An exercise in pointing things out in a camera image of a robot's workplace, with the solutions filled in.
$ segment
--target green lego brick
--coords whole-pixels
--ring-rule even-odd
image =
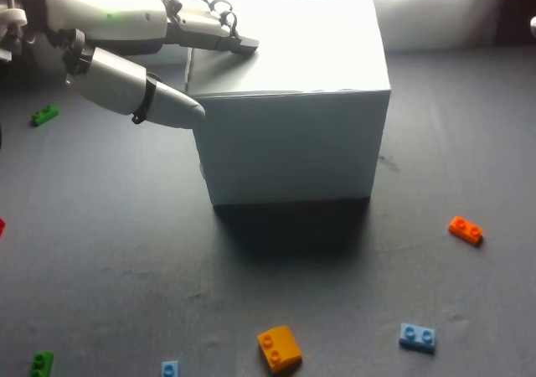
[[[58,115],[58,108],[54,105],[47,105],[42,111],[36,111],[32,116],[35,126],[41,126],[50,119],[54,119]]]
[[[50,377],[53,362],[53,352],[37,352],[33,357],[32,369],[30,370],[29,377]]]

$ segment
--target light blue lego brick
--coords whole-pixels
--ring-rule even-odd
[[[179,377],[178,361],[173,360],[171,362],[162,362],[162,375],[161,377]]]
[[[436,350],[436,331],[418,325],[400,325],[400,346],[433,354]]]

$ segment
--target lego brick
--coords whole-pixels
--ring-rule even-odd
[[[55,118],[58,115],[58,108],[54,105],[47,105],[42,111],[36,111],[32,116],[32,121],[35,126],[41,126],[50,119]]]
[[[418,325],[400,325],[400,346],[433,354],[436,350],[436,331]]]
[[[161,377],[179,377],[180,368],[178,361],[162,362],[162,373],[160,375]]]
[[[479,245],[482,241],[484,230],[461,216],[455,216],[449,225],[449,232],[472,245]]]
[[[37,352],[33,357],[32,369],[29,377],[50,377],[52,364],[54,362],[54,353]]]
[[[297,366],[302,361],[302,352],[286,325],[260,334],[257,340],[272,373]]]

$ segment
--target red lego brick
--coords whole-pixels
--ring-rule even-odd
[[[449,232],[472,245],[479,245],[482,241],[484,230],[478,225],[472,224],[461,216],[455,216],[449,225]]]

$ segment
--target cardboard box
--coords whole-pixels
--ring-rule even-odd
[[[372,0],[279,0],[238,20],[252,57],[188,58],[212,204],[368,197],[390,96]]]

